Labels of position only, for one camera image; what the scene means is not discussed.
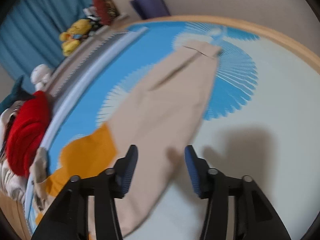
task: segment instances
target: yellow plush duck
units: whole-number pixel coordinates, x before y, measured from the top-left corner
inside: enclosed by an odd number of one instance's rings
[[[71,27],[66,31],[60,34],[59,39],[64,41],[61,44],[62,52],[65,57],[70,56],[70,54],[80,45],[80,38],[82,35],[87,34],[92,25],[88,19],[80,19],[73,23]]]

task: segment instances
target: blue curtain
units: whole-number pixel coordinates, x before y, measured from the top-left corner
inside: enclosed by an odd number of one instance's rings
[[[32,70],[39,64],[55,69],[63,61],[59,34],[84,18],[92,0],[17,0],[0,26],[0,65],[23,87],[34,91]]]

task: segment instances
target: beige and orange garment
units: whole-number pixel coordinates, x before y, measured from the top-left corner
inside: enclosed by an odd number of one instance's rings
[[[136,144],[139,158],[129,193],[116,199],[123,235],[133,231],[149,214],[167,186],[184,147],[190,143],[206,109],[220,47],[190,41],[170,54],[144,77],[116,112],[94,133],[75,140],[60,154],[61,168],[46,180],[39,178],[44,164],[30,170],[35,178],[33,204],[38,222],[72,175],[98,175],[125,156]],[[88,227],[95,239],[93,198],[88,203]]]

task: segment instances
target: wooden edge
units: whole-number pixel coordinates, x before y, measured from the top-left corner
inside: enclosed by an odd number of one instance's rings
[[[294,53],[296,56],[301,58],[304,62],[310,65],[318,74],[320,74],[320,57],[308,49],[306,46],[295,41],[289,36],[280,33],[276,30],[250,23],[244,20],[231,19],[220,16],[207,16],[207,15],[177,15],[168,17],[153,18],[144,21],[138,21],[122,26],[122,28],[127,28],[130,25],[136,23],[146,23],[146,22],[169,22],[169,21],[183,21],[183,22],[207,22],[219,25],[226,25],[229,27],[241,29],[247,32],[257,34],[259,36],[265,37],[280,46],[286,48],[287,50]]]

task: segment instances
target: wall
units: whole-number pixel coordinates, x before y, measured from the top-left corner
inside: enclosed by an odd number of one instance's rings
[[[0,66],[0,102],[9,95],[13,83],[13,79],[7,74],[4,68]]]
[[[129,0],[115,0],[132,21]],[[200,14],[243,19],[280,31],[320,55],[320,23],[305,0],[165,0],[173,15]]]

